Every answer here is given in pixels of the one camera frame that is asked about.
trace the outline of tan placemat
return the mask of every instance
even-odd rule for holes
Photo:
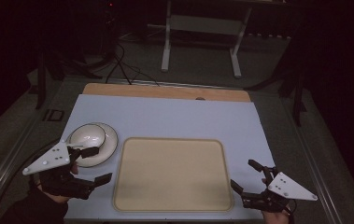
[[[218,212],[233,206],[222,144],[216,140],[129,138],[115,208],[138,212]]]

